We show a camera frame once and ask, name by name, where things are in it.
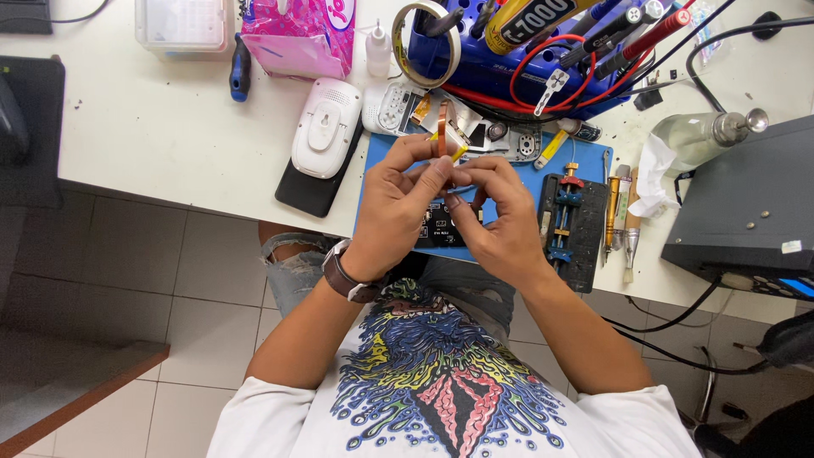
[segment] forearm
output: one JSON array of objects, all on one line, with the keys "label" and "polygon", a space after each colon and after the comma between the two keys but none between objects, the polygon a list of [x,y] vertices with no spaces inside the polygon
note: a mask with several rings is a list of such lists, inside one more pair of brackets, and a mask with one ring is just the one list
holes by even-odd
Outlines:
[{"label": "forearm", "polygon": [[653,386],[641,356],[558,277],[520,293],[560,368],[579,392],[623,393]]},{"label": "forearm", "polygon": [[246,377],[315,390],[363,304],[348,302],[325,281],[269,334],[246,370]]}]

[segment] brown leather watch strap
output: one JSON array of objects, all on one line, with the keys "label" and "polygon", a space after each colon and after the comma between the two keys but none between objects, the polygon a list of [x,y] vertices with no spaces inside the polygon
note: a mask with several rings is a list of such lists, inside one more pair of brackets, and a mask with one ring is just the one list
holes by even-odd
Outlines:
[{"label": "brown leather watch strap", "polygon": [[[342,254],[333,256],[329,254],[329,256],[330,258],[326,260],[323,267],[325,280],[337,293],[347,297],[349,301],[366,304],[373,301],[382,291],[383,281],[360,287],[360,282],[350,278],[342,269],[342,264],[339,262]],[[350,297],[351,291],[355,288],[356,293]]]}]

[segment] pink tissue pack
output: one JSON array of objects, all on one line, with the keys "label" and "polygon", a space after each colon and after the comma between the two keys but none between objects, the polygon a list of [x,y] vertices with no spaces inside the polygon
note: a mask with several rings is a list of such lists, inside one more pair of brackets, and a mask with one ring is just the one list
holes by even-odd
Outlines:
[{"label": "pink tissue pack", "polygon": [[250,0],[241,38],[271,77],[343,80],[353,63],[356,0]]}]

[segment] small bottle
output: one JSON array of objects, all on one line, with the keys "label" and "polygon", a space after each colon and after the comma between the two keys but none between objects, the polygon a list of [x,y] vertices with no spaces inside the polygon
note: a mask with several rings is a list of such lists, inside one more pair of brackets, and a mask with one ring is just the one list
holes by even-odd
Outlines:
[{"label": "small bottle", "polygon": [[675,178],[742,142],[750,131],[760,133],[767,127],[768,115],[755,108],[746,116],[735,112],[673,115],[659,122],[653,135],[676,153],[666,173]]},{"label": "small bottle", "polygon": [[557,126],[565,130],[571,137],[577,137],[586,142],[595,142],[602,137],[602,129],[589,122],[580,121],[578,119],[565,117],[557,121]]},{"label": "small bottle", "polygon": [[375,77],[386,77],[390,73],[390,56],[392,55],[392,43],[390,35],[382,29],[379,20],[376,20],[376,28],[365,40],[367,52],[367,71]]}]

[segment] plastic storage box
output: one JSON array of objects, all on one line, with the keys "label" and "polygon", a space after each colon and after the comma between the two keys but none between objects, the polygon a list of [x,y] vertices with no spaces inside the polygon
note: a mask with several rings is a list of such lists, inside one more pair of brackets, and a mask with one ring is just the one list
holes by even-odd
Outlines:
[{"label": "plastic storage box", "polygon": [[136,0],[136,40],[159,57],[225,55],[230,6],[230,0]]}]

